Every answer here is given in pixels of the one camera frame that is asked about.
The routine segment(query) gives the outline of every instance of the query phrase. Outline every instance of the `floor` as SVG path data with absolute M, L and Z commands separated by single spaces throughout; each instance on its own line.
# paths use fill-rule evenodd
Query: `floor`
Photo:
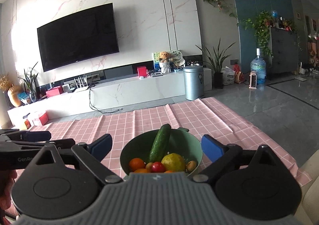
M 267 81 L 258 89 L 234 84 L 224 89 L 213 89 L 205 97 L 215 97 L 226 106 L 252 122 L 281 145 L 302 166 L 319 149 L 319 75 L 312 74 L 306 81 L 288 75 Z M 177 96 L 122 107 L 120 112 L 151 108 L 186 101 Z M 112 112 L 118 108 L 104 110 Z M 79 120 L 102 115 L 88 112 L 50 122 Z

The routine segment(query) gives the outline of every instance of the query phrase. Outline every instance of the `pink checkered tablecloth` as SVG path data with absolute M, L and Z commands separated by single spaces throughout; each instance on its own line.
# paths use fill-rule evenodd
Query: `pink checkered tablecloth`
M 209 134 L 222 144 L 235 143 L 243 149 L 251 150 L 256 150 L 261 144 L 267 144 L 301 186 L 311 181 L 311 177 L 298 169 L 294 158 L 281 146 L 213 97 L 85 120 L 33 126 L 31 131 L 48 130 L 53 140 L 73 138 L 76 143 L 88 144 L 109 133 L 113 138 L 113 148 L 102 160 L 102 164 L 124 177 L 125 173 L 120 166 L 120 154 L 124 146 L 137 135 L 158 129 L 165 123 L 169 123 L 172 128 L 188 128 L 199 140 L 204 134 Z M 210 163 L 204 155 L 200 167 L 203 169 Z M 13 205 L 9 210 L 12 214 L 16 212 Z

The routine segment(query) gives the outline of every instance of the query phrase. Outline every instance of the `curved tv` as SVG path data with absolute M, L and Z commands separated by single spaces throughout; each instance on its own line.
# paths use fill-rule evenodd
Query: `curved tv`
M 37 31 L 44 72 L 119 52 L 112 3 L 67 15 Z

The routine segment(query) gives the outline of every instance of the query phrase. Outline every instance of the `red box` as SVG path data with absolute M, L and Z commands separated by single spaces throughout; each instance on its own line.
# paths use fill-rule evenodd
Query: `red box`
M 45 93 L 47 97 L 55 96 L 55 95 L 63 93 L 63 88 L 62 86 L 53 87 L 50 90 L 47 90 Z
M 147 68 L 146 66 L 138 67 L 138 76 L 139 77 L 147 77 Z
M 47 112 L 44 111 L 29 114 L 28 119 L 31 119 L 36 126 L 43 126 L 49 121 Z

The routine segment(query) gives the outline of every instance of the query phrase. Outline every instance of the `painting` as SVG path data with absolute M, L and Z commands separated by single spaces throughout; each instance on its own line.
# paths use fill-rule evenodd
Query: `painting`
M 317 31 L 317 23 L 314 19 L 312 19 L 312 28 L 315 32 Z

